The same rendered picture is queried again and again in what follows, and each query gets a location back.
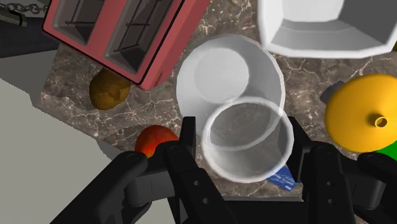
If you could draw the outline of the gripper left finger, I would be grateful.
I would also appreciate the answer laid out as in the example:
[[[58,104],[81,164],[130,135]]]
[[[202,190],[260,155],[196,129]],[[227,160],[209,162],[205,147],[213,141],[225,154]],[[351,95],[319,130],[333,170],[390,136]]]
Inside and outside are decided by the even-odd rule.
[[[156,156],[169,173],[176,224],[238,224],[205,169],[194,157],[195,117],[183,118],[178,141],[157,146]],[[125,189],[149,165],[140,152],[117,155],[50,224],[136,224],[150,208],[127,204]]]

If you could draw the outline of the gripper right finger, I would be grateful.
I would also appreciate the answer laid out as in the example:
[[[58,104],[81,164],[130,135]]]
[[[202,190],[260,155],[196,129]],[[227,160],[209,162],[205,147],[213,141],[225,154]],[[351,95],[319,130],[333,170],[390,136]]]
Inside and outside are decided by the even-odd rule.
[[[294,117],[294,143],[286,162],[303,184],[309,224],[397,224],[397,161],[383,153],[343,156],[334,145],[312,141]]]

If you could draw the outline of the blue card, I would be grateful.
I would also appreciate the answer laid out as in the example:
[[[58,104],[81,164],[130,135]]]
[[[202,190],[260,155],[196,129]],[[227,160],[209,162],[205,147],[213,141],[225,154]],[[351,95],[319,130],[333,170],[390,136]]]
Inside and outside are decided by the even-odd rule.
[[[296,186],[296,182],[287,167],[282,167],[274,175],[267,178],[267,181],[289,192]]]

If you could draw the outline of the red apple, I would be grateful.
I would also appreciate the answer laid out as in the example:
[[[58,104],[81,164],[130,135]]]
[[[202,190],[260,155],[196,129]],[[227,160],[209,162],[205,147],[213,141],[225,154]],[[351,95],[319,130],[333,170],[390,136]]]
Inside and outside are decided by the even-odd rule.
[[[177,141],[178,136],[169,128],[161,125],[146,127],[138,135],[134,151],[145,154],[148,158],[155,154],[156,147],[167,141]]]

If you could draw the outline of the yellow funnel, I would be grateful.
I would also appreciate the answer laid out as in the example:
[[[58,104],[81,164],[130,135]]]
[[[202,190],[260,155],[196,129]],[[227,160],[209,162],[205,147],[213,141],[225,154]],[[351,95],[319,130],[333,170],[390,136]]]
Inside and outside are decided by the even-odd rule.
[[[326,131],[349,151],[377,151],[397,141],[397,78],[367,74],[343,84],[327,102]]]

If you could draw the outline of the clear glass cup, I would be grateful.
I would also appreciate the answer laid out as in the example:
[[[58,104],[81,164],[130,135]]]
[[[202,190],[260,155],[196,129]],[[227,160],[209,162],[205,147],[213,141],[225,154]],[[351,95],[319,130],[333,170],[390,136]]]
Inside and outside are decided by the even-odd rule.
[[[275,103],[240,97],[222,104],[202,132],[202,151],[209,167],[236,183],[254,183],[274,175],[290,157],[293,126]]]

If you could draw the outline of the green round thing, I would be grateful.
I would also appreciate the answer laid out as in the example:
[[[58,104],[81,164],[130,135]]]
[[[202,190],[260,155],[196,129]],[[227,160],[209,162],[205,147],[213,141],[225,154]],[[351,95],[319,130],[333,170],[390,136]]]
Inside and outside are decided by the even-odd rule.
[[[385,154],[397,161],[397,141],[381,150],[378,150],[377,153]]]

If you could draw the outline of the translucent white bowl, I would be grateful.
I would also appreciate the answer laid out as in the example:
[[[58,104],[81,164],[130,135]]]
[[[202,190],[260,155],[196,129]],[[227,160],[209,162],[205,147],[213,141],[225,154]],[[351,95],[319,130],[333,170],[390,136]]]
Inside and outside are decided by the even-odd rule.
[[[183,61],[176,78],[182,116],[196,118],[197,134],[217,152],[277,151],[284,77],[252,39],[212,38]]]

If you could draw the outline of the brown potato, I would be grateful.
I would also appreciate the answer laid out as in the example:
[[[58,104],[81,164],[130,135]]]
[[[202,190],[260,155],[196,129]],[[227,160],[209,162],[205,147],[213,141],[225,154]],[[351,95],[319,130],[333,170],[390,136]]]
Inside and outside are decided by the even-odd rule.
[[[112,109],[127,98],[131,86],[128,79],[102,68],[90,81],[90,101],[99,110]]]

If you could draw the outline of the red toaster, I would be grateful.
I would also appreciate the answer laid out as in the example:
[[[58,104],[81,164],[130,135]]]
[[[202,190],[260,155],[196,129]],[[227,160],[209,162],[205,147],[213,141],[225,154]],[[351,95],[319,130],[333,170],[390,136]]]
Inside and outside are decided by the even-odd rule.
[[[164,82],[211,0],[51,0],[43,31],[142,90]]]

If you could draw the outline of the white angular container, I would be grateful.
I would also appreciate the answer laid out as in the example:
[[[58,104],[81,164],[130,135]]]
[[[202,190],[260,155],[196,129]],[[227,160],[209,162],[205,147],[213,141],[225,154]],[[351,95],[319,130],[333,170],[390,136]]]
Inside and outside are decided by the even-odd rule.
[[[257,0],[263,49],[293,58],[362,59],[397,42],[397,0]]]

